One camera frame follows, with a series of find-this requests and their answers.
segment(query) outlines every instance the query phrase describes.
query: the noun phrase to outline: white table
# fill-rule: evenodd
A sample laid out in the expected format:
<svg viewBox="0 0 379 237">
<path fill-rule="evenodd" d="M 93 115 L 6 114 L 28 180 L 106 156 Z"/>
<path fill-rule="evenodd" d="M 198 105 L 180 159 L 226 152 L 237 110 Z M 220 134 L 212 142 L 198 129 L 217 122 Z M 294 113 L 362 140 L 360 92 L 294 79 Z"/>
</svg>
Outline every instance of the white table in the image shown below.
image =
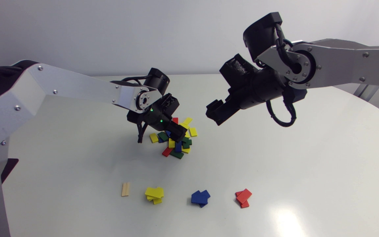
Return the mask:
<svg viewBox="0 0 379 237">
<path fill-rule="evenodd" d="M 330 87 L 295 104 L 292 127 L 265 104 L 216 126 L 205 106 L 227 96 L 221 75 L 170 79 L 174 115 L 192 117 L 199 134 L 182 160 L 161 155 L 152 128 L 137 144 L 124 109 L 47 97 L 11 137 L 10 157 L 20 158 L 3 185 L 12 236 L 379 236 L 379 109 Z M 289 119 L 281 99 L 273 106 Z M 149 186 L 164 188 L 163 203 L 146 200 Z M 253 195 L 241 209 L 235 192 L 245 188 Z M 205 189 L 209 204 L 191 204 Z"/>
</svg>

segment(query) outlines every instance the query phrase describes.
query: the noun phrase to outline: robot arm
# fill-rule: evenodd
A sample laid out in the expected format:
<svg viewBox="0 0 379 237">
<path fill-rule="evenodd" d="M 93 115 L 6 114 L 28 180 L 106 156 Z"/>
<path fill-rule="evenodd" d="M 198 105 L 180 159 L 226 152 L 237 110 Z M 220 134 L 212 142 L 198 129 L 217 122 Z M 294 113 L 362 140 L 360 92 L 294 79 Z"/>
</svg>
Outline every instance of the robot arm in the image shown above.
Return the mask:
<svg viewBox="0 0 379 237">
<path fill-rule="evenodd" d="M 315 42 L 290 42 L 280 28 L 278 12 L 270 13 L 243 33 L 251 59 L 239 54 L 227 61 L 220 73 L 230 85 L 225 103 L 215 100 L 207 105 L 207 117 L 220 125 L 240 109 L 266 102 L 271 117 L 281 126 L 296 120 L 293 103 L 303 99 L 306 89 L 346 83 L 379 86 L 379 46 L 369 47 L 339 39 Z M 280 121 L 273 113 L 271 100 L 283 96 L 290 122 Z"/>
<path fill-rule="evenodd" d="M 144 84 L 128 82 L 139 79 L 145 79 Z M 179 102 L 170 93 L 164 94 L 169 82 L 165 74 L 154 68 L 145 77 L 106 82 L 29 60 L 0 67 L 0 236 L 10 236 L 1 186 L 18 162 L 8 158 L 9 136 L 36 115 L 46 95 L 88 99 L 128 109 L 128 120 L 139 129 L 139 142 L 149 125 L 170 131 L 170 138 L 180 141 L 187 130 L 172 122 Z"/>
</svg>

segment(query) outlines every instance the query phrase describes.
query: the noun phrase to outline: green block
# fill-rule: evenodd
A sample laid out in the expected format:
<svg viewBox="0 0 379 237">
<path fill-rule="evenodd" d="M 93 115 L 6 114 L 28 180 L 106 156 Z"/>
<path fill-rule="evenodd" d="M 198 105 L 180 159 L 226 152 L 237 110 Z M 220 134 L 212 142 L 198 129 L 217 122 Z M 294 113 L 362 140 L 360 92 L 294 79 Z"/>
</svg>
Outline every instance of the green block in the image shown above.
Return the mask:
<svg viewBox="0 0 379 237">
<path fill-rule="evenodd" d="M 176 158 L 182 159 L 184 157 L 184 153 L 182 152 L 175 152 L 174 150 L 170 152 L 171 155 L 173 155 Z"/>
<path fill-rule="evenodd" d="M 163 141 L 168 141 L 169 138 L 167 137 L 167 134 L 165 132 L 159 132 L 158 136 L 162 138 Z"/>
<path fill-rule="evenodd" d="M 188 142 L 188 140 L 189 140 L 189 138 L 187 138 L 187 137 L 184 137 L 184 138 L 182 138 L 182 144 L 185 144 L 185 143 L 187 143 L 187 142 Z"/>
</svg>

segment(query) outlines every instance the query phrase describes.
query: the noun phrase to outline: blue block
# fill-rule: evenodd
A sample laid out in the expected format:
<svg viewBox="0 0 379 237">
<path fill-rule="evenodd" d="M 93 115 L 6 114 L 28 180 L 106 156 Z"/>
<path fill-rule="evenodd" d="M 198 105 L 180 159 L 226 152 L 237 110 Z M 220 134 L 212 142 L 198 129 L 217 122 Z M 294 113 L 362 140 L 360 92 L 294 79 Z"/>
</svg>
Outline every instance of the blue block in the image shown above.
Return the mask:
<svg viewBox="0 0 379 237">
<path fill-rule="evenodd" d="M 182 141 L 175 143 L 175 152 L 182 152 Z"/>
<path fill-rule="evenodd" d="M 200 191 L 197 191 L 191 195 L 191 203 L 207 204 L 207 196 L 202 195 Z"/>
</svg>

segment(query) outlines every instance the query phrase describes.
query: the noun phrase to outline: wooden block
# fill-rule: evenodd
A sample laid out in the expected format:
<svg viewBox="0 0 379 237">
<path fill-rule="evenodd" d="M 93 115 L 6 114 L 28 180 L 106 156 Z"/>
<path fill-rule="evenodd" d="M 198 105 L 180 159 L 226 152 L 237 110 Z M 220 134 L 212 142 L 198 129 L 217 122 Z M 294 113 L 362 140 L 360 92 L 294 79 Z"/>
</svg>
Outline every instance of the wooden block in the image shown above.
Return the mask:
<svg viewBox="0 0 379 237">
<path fill-rule="evenodd" d="M 172 140 L 171 138 L 169 138 L 169 144 L 168 144 L 167 147 L 169 147 L 169 148 L 175 148 L 175 141 Z"/>
<path fill-rule="evenodd" d="M 188 148 L 188 149 L 184 149 L 184 148 L 183 148 L 183 149 L 182 149 L 182 152 L 187 153 L 187 154 L 190 153 L 190 151 L 191 151 L 191 148 Z"/>
<path fill-rule="evenodd" d="M 168 157 L 173 148 L 166 147 L 166 149 L 162 152 L 162 155 Z"/>
<path fill-rule="evenodd" d="M 153 204 L 156 205 L 156 204 L 160 204 L 162 203 L 162 198 L 154 198 L 153 199 Z"/>
<path fill-rule="evenodd" d="M 186 118 L 182 123 L 189 125 L 191 123 L 191 121 L 192 121 L 192 118 Z"/>
<path fill-rule="evenodd" d="M 186 129 L 189 129 L 190 127 L 188 126 L 188 125 L 186 125 L 185 123 L 180 123 L 179 124 L 180 126 L 183 126 L 184 128 L 186 128 Z"/>
<path fill-rule="evenodd" d="M 129 196 L 129 195 L 130 195 L 130 182 L 123 183 L 121 197 Z"/>
<path fill-rule="evenodd" d="M 194 127 L 189 129 L 189 133 L 191 134 L 191 137 L 197 137 L 198 136 L 197 130 Z"/>
<path fill-rule="evenodd" d="M 155 133 L 150 134 L 150 140 L 152 140 L 152 144 L 159 141 L 158 136 Z"/>
<path fill-rule="evenodd" d="M 244 189 L 237 197 L 239 203 L 243 204 L 247 201 L 249 197 L 251 197 L 252 193 L 248 189 Z"/>
</svg>

